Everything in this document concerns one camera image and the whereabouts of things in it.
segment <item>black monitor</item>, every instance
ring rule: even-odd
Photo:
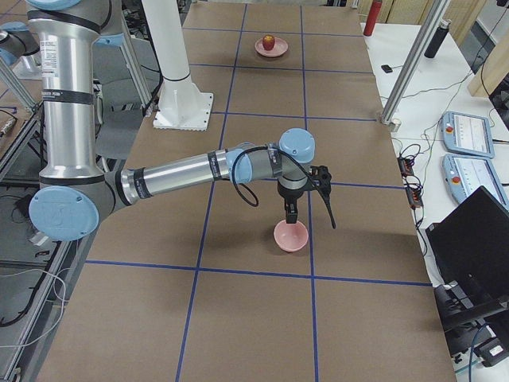
[[[426,234],[444,281],[456,280],[474,306],[509,295],[509,212],[484,187]],[[509,311],[484,320],[509,349]]]

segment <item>white table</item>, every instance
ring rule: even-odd
[[[365,37],[381,96],[389,96],[401,70],[401,68],[395,68],[392,73],[385,73],[381,69],[381,65],[388,64],[391,67],[403,65],[418,30],[418,25],[378,24],[373,35]],[[470,67],[454,40],[448,35],[434,59],[425,57],[421,59],[405,95],[411,95],[430,88],[447,88],[451,84],[462,81],[469,73]],[[448,90],[433,90],[415,97],[402,99],[398,110],[394,114],[394,117],[402,120],[402,125],[398,132],[392,134],[392,137],[401,142],[403,148],[412,143],[417,143],[424,150],[428,147],[428,143],[422,137],[423,131],[437,123],[446,110],[490,118],[488,114],[493,108],[492,103],[487,98],[471,97],[468,92],[467,86],[472,77],[473,74],[470,73],[469,78],[462,85],[452,86]],[[459,87],[459,92],[450,106],[447,107]],[[492,128],[492,137],[509,140],[509,131],[496,111],[492,111],[491,119],[492,124],[495,125]],[[430,137],[433,137],[435,129],[428,130]],[[422,181],[425,180],[423,195],[425,215],[422,231],[430,224],[442,221],[457,207],[457,203],[447,188],[441,169],[441,158],[447,151],[442,142],[440,131],[438,131],[436,138],[437,141],[431,152],[431,158],[429,158],[429,152],[419,155],[414,165],[415,174]],[[398,141],[394,140],[396,154],[401,148]],[[407,152],[407,154],[412,153],[415,153],[415,150],[408,150]],[[425,165],[428,160],[429,164],[425,175]],[[509,163],[509,145],[495,145],[495,158],[492,161],[501,182],[509,182],[509,166],[507,165]],[[438,285],[441,278],[430,251],[426,256],[426,265],[433,285]],[[457,371],[468,364],[468,357],[464,358],[467,358],[467,362],[455,365]],[[472,378],[476,382],[507,381],[509,380],[509,360],[505,360],[492,368],[474,365]],[[468,381],[466,369],[457,373],[457,380],[459,382]]]

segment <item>apple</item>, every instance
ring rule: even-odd
[[[275,44],[276,44],[276,39],[274,38],[274,36],[271,36],[270,34],[266,34],[262,39],[262,45],[265,50],[274,49]]]

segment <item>pink plate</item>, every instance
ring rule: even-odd
[[[282,38],[275,37],[276,42],[271,50],[265,50],[263,48],[262,38],[254,43],[254,48],[258,53],[265,57],[279,57],[285,54],[288,50],[288,43]]]
[[[282,220],[274,228],[274,238],[278,246],[287,252],[296,252],[308,242],[308,229],[298,221],[296,224],[287,224]]]

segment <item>black cylinder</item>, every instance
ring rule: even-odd
[[[425,57],[434,58],[437,55],[440,45],[442,45],[445,36],[447,36],[450,24],[451,24],[450,20],[440,21],[440,25],[438,26],[437,31],[433,35],[433,38],[431,39],[431,42],[428,45],[428,49],[424,52]]]

